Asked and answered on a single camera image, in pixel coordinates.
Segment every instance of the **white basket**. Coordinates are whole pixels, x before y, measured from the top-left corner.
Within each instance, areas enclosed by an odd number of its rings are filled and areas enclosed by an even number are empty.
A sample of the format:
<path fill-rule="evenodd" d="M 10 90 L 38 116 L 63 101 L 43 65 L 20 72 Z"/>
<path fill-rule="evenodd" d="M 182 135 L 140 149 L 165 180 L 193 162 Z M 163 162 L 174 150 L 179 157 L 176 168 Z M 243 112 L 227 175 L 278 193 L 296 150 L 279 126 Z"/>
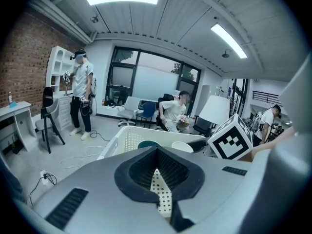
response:
<path fill-rule="evenodd" d="M 176 141 L 187 143 L 200 138 L 204 137 L 199 135 L 170 133 L 141 127 L 125 126 L 109 142 L 101 155 L 110 157 L 135 150 L 137 149 L 137 145 L 142 140 L 152 140 L 159 143 L 161 146 L 171 147 L 172 143 Z M 155 170 L 153 175 L 151 191 L 159 196 L 159 212 L 163 217 L 170 217 L 172 207 L 171 191 L 163 180 L 158 169 Z"/>

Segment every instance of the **sneaker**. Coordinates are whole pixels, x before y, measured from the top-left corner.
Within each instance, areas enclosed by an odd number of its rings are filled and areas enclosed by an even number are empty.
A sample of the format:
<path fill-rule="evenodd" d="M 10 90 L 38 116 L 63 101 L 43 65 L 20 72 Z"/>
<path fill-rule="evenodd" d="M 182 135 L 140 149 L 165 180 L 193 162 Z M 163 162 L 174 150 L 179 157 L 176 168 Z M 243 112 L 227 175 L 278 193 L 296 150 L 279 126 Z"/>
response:
<path fill-rule="evenodd" d="M 81 136 L 81 140 L 86 140 L 87 138 L 89 138 L 91 135 L 90 132 L 84 132 L 83 135 Z"/>
<path fill-rule="evenodd" d="M 70 132 L 70 136 L 73 136 L 73 135 L 75 135 L 75 134 L 77 134 L 77 133 L 79 133 L 81 131 L 81 128 L 79 127 L 79 128 L 75 128 L 73 131 L 71 131 Z"/>

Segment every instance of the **shelf unit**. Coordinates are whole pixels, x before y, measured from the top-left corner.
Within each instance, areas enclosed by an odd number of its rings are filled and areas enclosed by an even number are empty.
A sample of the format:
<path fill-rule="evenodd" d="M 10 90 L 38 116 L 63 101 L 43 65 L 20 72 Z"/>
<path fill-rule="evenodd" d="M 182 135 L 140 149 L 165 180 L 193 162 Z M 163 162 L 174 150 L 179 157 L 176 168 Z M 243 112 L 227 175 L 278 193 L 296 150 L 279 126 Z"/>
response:
<path fill-rule="evenodd" d="M 52 87 L 54 93 L 60 92 L 60 80 L 63 79 L 63 74 L 69 70 L 72 72 L 74 70 L 74 66 L 77 66 L 75 60 L 70 60 L 70 56 L 74 54 L 62 47 L 56 46 L 52 48 L 47 75 L 45 80 L 46 87 Z"/>

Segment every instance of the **white lamp shade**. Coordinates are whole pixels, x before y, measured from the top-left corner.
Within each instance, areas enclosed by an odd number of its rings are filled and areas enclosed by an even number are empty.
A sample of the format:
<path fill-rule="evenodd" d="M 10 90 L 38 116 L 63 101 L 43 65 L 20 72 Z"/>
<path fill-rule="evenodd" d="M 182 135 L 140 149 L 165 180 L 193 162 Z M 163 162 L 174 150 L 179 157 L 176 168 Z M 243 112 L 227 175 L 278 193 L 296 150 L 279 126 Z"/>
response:
<path fill-rule="evenodd" d="M 230 101 L 220 96 L 209 96 L 199 117 L 217 125 L 224 123 L 230 114 Z"/>

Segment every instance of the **white chair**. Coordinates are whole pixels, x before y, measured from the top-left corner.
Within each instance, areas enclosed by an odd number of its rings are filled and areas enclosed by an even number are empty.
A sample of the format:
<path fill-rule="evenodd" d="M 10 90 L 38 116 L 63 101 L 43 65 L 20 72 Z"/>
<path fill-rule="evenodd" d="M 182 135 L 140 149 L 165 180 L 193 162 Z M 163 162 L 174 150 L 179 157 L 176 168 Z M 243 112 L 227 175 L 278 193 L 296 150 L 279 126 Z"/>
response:
<path fill-rule="evenodd" d="M 117 115 L 126 118 L 120 120 L 120 123 L 118 123 L 118 127 L 120 127 L 121 124 L 127 124 L 128 126 L 129 124 L 135 125 L 135 122 L 131 121 L 131 119 L 136 117 L 140 100 L 140 98 L 128 96 L 125 105 L 117 107 Z"/>
<path fill-rule="evenodd" d="M 46 107 L 45 109 L 47 113 L 43 115 L 43 119 L 36 121 L 35 126 L 39 131 L 41 131 L 43 141 L 44 141 L 44 133 L 45 133 L 45 139 L 47 142 L 48 151 L 49 153 L 51 153 L 49 139 L 48 139 L 48 128 L 52 128 L 53 131 L 57 134 L 57 136 L 62 141 L 63 145 L 65 145 L 65 142 L 62 139 L 61 135 L 59 134 L 59 131 L 55 125 L 55 122 L 58 122 L 58 117 L 59 117 L 59 99 L 55 99 L 53 104 L 49 107 Z"/>

